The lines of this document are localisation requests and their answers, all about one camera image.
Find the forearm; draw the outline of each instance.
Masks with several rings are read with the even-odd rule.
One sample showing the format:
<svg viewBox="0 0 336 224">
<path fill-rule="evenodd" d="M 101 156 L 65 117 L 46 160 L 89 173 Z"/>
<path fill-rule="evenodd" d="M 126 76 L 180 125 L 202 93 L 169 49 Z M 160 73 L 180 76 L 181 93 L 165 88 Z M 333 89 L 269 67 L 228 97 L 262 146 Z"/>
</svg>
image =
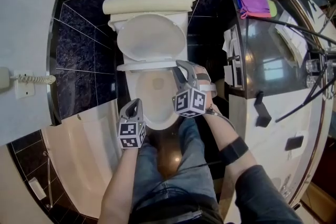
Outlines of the forearm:
<svg viewBox="0 0 336 224">
<path fill-rule="evenodd" d="M 137 156 L 137 148 L 127 149 L 123 152 L 117 171 L 113 174 L 103 196 L 99 224 L 128 223 Z"/>
<path fill-rule="evenodd" d="M 219 112 L 216 105 L 212 104 L 212 108 L 217 113 Z M 231 127 L 231 125 L 219 116 L 205 114 L 204 118 L 211 129 L 217 147 L 220 151 L 238 138 L 238 134 Z M 225 172 L 228 172 L 231 176 L 232 181 L 236 183 L 237 179 L 244 171 L 256 164 L 257 162 L 253 157 L 252 153 L 250 151 L 247 151 L 234 163 L 228 165 L 225 169 Z"/>
</svg>

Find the hand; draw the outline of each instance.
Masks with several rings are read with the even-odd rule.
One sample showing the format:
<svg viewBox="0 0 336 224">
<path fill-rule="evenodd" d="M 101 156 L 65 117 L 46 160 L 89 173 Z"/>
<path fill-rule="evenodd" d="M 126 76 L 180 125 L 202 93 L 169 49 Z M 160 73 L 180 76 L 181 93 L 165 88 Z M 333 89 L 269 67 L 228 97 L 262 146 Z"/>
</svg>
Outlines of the hand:
<svg viewBox="0 0 336 224">
<path fill-rule="evenodd" d="M 208 72 L 206 71 L 206 69 L 204 67 L 201 66 L 194 66 L 194 70 L 196 74 L 208 74 Z M 205 85 L 210 85 L 210 81 L 207 80 L 199 80 L 198 83 L 200 85 L 205 84 Z M 214 106 L 214 102 L 212 101 L 212 95 L 211 92 L 206 92 L 206 104 L 205 104 L 205 109 L 208 109 L 210 106 Z"/>
</svg>

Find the wrist strap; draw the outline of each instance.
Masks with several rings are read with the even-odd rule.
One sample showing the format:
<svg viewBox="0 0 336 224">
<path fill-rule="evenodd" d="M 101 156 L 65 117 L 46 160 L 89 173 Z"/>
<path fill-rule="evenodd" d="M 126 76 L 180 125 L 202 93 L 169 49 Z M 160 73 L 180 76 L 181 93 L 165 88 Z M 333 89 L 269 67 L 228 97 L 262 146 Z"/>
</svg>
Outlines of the wrist strap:
<svg viewBox="0 0 336 224">
<path fill-rule="evenodd" d="M 247 151 L 248 146 L 241 137 L 238 137 L 219 152 L 219 158 L 227 166 L 238 160 Z"/>
</svg>

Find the toilet lid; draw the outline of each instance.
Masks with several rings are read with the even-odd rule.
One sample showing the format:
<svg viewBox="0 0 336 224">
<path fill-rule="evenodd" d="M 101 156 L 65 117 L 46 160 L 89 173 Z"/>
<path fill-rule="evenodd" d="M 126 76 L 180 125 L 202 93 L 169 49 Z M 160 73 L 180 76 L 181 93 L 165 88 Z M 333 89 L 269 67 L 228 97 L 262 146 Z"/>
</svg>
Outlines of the toilet lid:
<svg viewBox="0 0 336 224">
<path fill-rule="evenodd" d="M 119 49 L 136 61 L 175 59 L 186 46 L 182 29 L 164 15 L 147 13 L 129 19 L 117 37 Z"/>
</svg>

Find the white wall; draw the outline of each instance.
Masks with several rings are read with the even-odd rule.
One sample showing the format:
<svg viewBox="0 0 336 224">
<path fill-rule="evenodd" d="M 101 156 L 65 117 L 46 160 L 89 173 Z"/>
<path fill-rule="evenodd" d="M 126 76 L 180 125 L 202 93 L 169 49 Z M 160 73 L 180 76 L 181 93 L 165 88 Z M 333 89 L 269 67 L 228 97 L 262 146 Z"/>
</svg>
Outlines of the white wall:
<svg viewBox="0 0 336 224">
<path fill-rule="evenodd" d="M 46 75 L 47 40 L 55 0 L 0 0 L 0 66 Z M 0 145 L 51 124 L 46 86 L 17 100 L 0 90 Z"/>
<path fill-rule="evenodd" d="M 23 183 L 7 146 L 0 147 L 0 223 L 52 224 Z"/>
</svg>

